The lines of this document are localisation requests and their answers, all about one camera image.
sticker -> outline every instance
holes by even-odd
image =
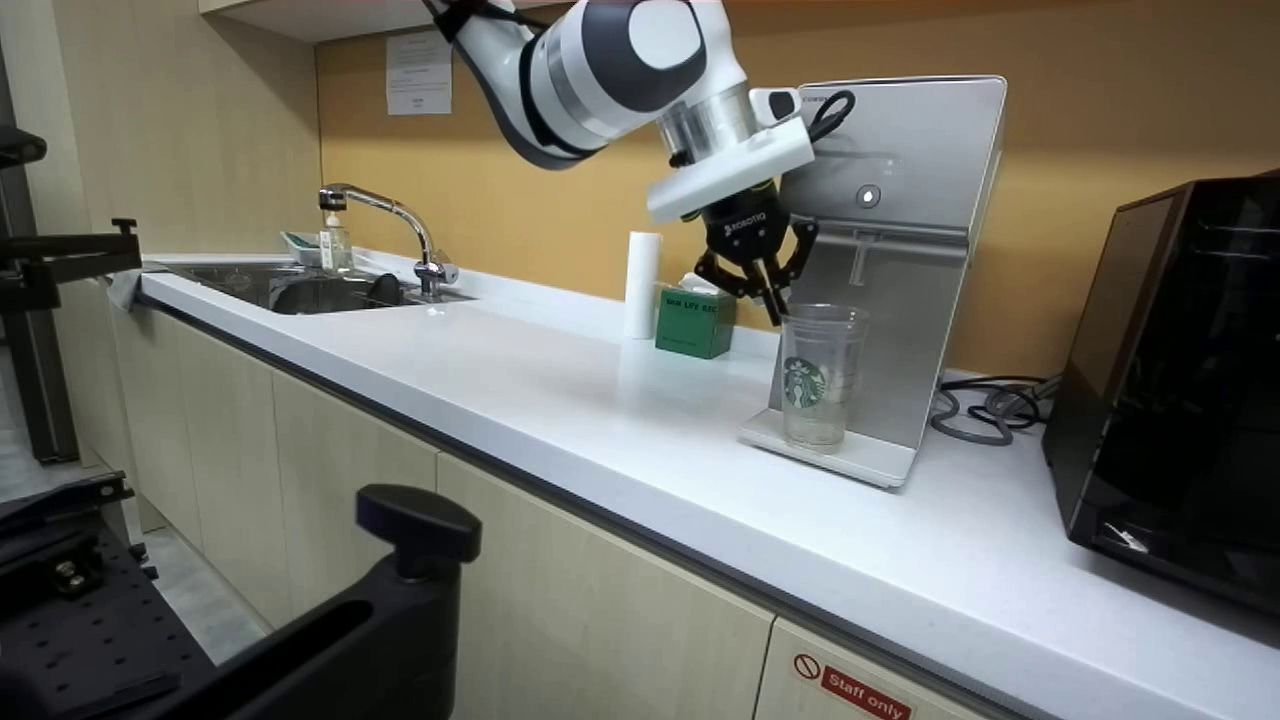
[[[850,679],[850,675],[844,675],[835,667],[824,667],[824,689],[830,697],[879,717],[879,720],[909,720],[911,717],[909,704],[901,704],[901,701],[891,701],[891,697],[883,697],[883,693],[876,693],[876,689],[869,689],[869,684],[859,684],[859,679]]]
[[[439,30],[389,35],[389,116],[452,112],[452,46]]]
[[[807,653],[792,654],[797,675],[816,679],[824,673],[824,662]]]

white wall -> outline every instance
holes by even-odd
[[[38,230],[135,214],[144,253],[276,253],[316,225],[313,46],[196,0],[0,0]]]

kitchen counter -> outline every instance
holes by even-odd
[[[1273,717],[1280,632],[1063,541],[1037,436],[926,436],[902,492],[756,452],[770,333],[725,360],[615,338],[621,304],[468,273],[476,300],[276,315],[141,297],[510,462],[670,549],[1047,717]]]

black equipment stand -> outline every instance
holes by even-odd
[[[38,136],[0,124],[0,173],[30,163],[43,152]],[[12,344],[30,454],[38,462],[73,462],[78,459],[75,422],[46,306],[58,304],[56,283],[135,266],[135,225],[111,218],[111,236],[25,236],[30,230],[30,206],[25,206],[26,185],[7,179],[0,175],[0,324]]]
[[[0,504],[4,720],[446,720],[460,562],[479,521],[397,482],[355,521],[397,550],[346,592],[211,667],[103,513],[120,477]]]

cabinet door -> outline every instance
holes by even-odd
[[[756,720],[976,720],[963,704],[775,619]]]
[[[749,720],[768,611],[439,452],[483,521],[463,566],[460,720]]]
[[[129,403],[132,481],[141,495],[200,549],[196,477],[180,408],[180,319],[132,304],[111,313],[120,397]]]
[[[436,452],[292,376],[271,403],[292,611],[307,611],[393,550],[355,529],[355,487],[436,487]]]
[[[78,459],[120,466],[132,481],[129,422],[120,398],[111,306],[99,279],[58,288],[56,338],[75,414]]]
[[[271,368],[205,333],[176,355],[200,556],[264,615],[286,619]]]

